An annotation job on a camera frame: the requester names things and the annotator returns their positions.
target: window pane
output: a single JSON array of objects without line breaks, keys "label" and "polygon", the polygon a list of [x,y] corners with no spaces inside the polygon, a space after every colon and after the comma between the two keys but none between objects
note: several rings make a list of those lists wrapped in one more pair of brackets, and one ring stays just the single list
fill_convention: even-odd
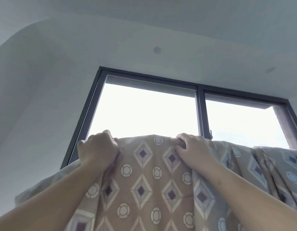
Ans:
[{"label": "window pane", "polygon": [[195,95],[194,90],[108,75],[88,136],[105,129],[117,138],[199,135]]},{"label": "window pane", "polygon": [[248,107],[206,98],[206,107],[213,140],[228,141],[247,147],[289,149],[273,106],[258,104],[258,107]]}]

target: bright sky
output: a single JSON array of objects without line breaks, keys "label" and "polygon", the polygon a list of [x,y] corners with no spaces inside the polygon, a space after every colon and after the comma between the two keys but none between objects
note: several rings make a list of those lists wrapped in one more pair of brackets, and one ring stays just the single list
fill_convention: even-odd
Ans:
[{"label": "bright sky", "polygon": [[[206,105],[213,140],[289,148],[272,107],[264,110],[215,101]],[[105,83],[88,136],[105,129],[117,138],[199,135],[196,100]]]}]

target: person's right hand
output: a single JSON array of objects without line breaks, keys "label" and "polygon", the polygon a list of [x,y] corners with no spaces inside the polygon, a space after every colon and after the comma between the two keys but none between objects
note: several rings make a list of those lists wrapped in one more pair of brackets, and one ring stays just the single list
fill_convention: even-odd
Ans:
[{"label": "person's right hand", "polygon": [[204,175],[219,165],[209,150],[207,140],[203,137],[182,133],[176,138],[183,140],[186,144],[186,149],[177,145],[175,150],[190,168]]},{"label": "person's right hand", "polygon": [[91,135],[87,141],[77,143],[81,165],[104,172],[115,160],[119,147],[109,130]]}]

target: person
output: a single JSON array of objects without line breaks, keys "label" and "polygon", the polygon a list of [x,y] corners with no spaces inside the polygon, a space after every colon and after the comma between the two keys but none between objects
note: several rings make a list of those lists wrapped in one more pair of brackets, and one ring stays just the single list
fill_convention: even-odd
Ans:
[{"label": "person", "polygon": [[[181,159],[219,191],[248,231],[297,230],[297,211],[217,162],[200,136],[177,136]],[[91,185],[114,163],[119,148],[105,130],[77,143],[80,166],[46,190],[0,217],[0,230],[63,231]]]}]

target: dark window frame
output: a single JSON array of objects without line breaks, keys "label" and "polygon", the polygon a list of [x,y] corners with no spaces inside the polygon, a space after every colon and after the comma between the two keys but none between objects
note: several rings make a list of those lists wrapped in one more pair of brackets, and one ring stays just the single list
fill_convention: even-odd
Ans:
[{"label": "dark window frame", "polygon": [[78,158],[76,143],[78,140],[86,139],[107,75],[194,90],[196,92],[199,133],[206,139],[211,139],[211,134],[208,126],[205,94],[212,94],[216,97],[220,96],[221,100],[228,100],[230,103],[235,103],[235,100],[237,100],[237,104],[242,104],[242,102],[245,101],[247,104],[259,103],[263,104],[263,106],[267,104],[277,105],[278,107],[281,107],[283,121],[287,122],[287,124],[290,126],[294,138],[297,142],[297,116],[289,100],[287,99],[180,81],[176,79],[158,77],[142,73],[135,73],[119,69],[99,67],[84,107],[82,109],[76,129],[68,146],[61,169]]}]

